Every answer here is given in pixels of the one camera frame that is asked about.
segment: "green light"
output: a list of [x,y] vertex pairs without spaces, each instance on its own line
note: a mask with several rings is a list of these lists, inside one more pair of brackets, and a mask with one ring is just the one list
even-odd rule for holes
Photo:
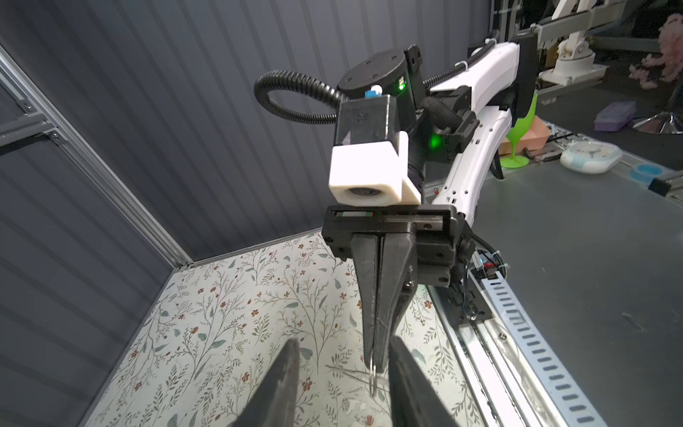
[[429,147],[432,150],[438,150],[439,148],[443,147],[443,137],[439,134],[432,133],[432,137],[429,141]]

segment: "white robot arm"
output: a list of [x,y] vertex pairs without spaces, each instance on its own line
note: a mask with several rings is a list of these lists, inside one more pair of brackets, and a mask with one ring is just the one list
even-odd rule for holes
[[510,110],[488,106],[493,96],[516,80],[519,45],[499,43],[485,58],[440,85],[431,92],[449,91],[466,85],[472,87],[473,110],[479,119],[472,142],[457,154],[442,189],[432,204],[453,204],[472,226],[488,166],[512,125]]
[[[471,225],[501,141],[529,110],[537,47],[534,33],[500,44],[490,36],[466,61],[424,81],[420,50],[411,46],[373,55],[336,89],[285,71],[254,84],[258,102],[280,117],[335,124],[329,188],[341,205],[328,207],[322,236],[335,257],[353,259],[371,378],[387,367],[390,337],[417,284],[458,301],[461,319],[485,312],[463,280],[475,251]],[[268,95],[276,89],[311,96],[336,114],[281,107]],[[421,204],[426,161],[452,163],[430,205]]]
[[560,86],[584,82],[598,82],[604,77],[607,66],[594,64],[595,53],[586,41],[586,32],[601,25],[617,21],[624,13],[625,0],[560,0],[552,20],[534,24],[540,47],[550,48],[557,39],[568,36],[557,47],[555,68],[541,72],[541,80]]

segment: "round black motor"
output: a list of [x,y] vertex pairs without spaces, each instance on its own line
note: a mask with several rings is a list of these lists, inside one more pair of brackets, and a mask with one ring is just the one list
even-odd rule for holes
[[359,99],[375,85],[382,87],[382,95],[396,98],[401,130],[411,129],[415,124],[415,102],[404,51],[393,49],[372,55],[347,71],[337,89],[351,99]]

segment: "perforated metal strip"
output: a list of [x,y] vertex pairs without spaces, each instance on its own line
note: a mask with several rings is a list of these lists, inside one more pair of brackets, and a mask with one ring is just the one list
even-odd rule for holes
[[510,335],[569,426],[607,427],[581,388],[541,336],[504,278],[482,280]]

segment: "gray table surface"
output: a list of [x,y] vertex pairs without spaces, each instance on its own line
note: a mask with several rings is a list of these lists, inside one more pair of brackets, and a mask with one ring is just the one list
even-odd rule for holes
[[609,426],[683,425],[683,209],[553,162],[487,180],[474,230]]

